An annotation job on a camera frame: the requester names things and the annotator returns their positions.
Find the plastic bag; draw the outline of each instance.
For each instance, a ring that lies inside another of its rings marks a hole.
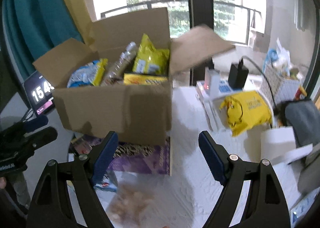
[[[254,126],[272,122],[269,106],[255,91],[230,95],[221,103],[220,109],[223,107],[227,107],[227,119],[233,137]]]
[[[123,83],[125,85],[131,84],[143,84],[143,85],[151,85],[151,84],[161,84],[162,82],[168,81],[167,77],[163,76],[151,76],[146,74],[136,74],[136,73],[125,73]]]
[[[81,66],[71,74],[67,88],[83,85],[99,86],[105,71],[104,67],[107,63],[108,59],[100,59]]]
[[[149,37],[143,34],[132,71],[135,73],[166,75],[169,53],[169,49],[156,49]]]
[[[269,49],[264,61],[262,71],[264,72],[266,64],[272,64],[272,67],[278,71],[279,75],[290,77],[290,52],[281,46],[279,38],[277,39],[277,48]]]
[[[138,189],[136,185],[123,183],[119,185],[106,212],[111,221],[123,227],[140,227],[141,214],[152,201],[150,193]]]

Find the screw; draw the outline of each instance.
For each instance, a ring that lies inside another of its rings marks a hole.
[[[263,163],[264,165],[270,165],[270,162],[269,162],[269,160],[267,160],[267,159],[262,159],[262,163]]]
[[[88,155],[87,154],[81,154],[80,156],[79,156],[79,159],[80,160],[86,160],[88,158]]]
[[[54,159],[49,160],[48,166],[53,166],[55,165],[56,161]]]
[[[230,158],[231,160],[233,160],[233,161],[237,161],[237,160],[239,159],[239,157],[238,157],[237,155],[235,155],[235,154],[231,154],[231,155],[229,156],[229,158]]]

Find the teal curtain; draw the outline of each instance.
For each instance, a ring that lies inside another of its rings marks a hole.
[[[3,0],[3,21],[23,79],[53,47],[69,38],[83,42],[63,0]]]

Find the black power adapter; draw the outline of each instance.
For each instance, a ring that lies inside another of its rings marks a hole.
[[[243,65],[243,59],[238,64],[231,64],[228,78],[229,86],[233,89],[242,89],[247,80],[248,73],[249,69]]]

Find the yellow box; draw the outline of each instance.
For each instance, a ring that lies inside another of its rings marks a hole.
[[[151,84],[161,84],[162,82],[167,80],[168,80],[168,77],[163,77],[163,76],[125,73],[123,83],[126,85],[132,85],[132,84],[151,85]]]

